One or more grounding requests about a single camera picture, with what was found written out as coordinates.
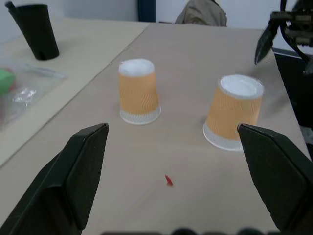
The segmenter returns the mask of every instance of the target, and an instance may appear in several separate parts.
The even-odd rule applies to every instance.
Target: red debris
[[[173,186],[173,182],[172,182],[171,178],[168,175],[165,175],[165,178],[167,180],[167,185],[168,186]]]

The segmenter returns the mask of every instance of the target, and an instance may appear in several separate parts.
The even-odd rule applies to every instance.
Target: black tumbler
[[[5,6],[8,7],[37,60],[50,60],[59,56],[47,5],[15,7],[8,2]]]

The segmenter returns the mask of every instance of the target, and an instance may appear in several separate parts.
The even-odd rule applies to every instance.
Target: table
[[[308,156],[273,54],[257,67],[253,63],[260,34],[150,24],[0,171],[0,222],[72,134],[108,122],[101,180],[84,235],[170,233],[178,227],[199,233],[275,230],[243,152],[217,149],[202,134],[218,79],[250,75],[265,86],[258,125],[288,136]],[[156,66],[162,113],[150,125],[128,125],[119,116],[117,68],[131,58]]]

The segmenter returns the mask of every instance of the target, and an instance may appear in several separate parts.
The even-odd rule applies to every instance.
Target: clear plastic bag
[[[53,70],[19,64],[7,59],[0,60],[0,69],[15,75],[12,87],[8,92],[0,95],[0,132],[45,94],[57,87],[66,77]]]

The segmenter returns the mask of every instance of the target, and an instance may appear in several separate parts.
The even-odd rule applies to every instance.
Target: green toy
[[[0,95],[10,91],[14,85],[15,75],[5,69],[0,69]]]

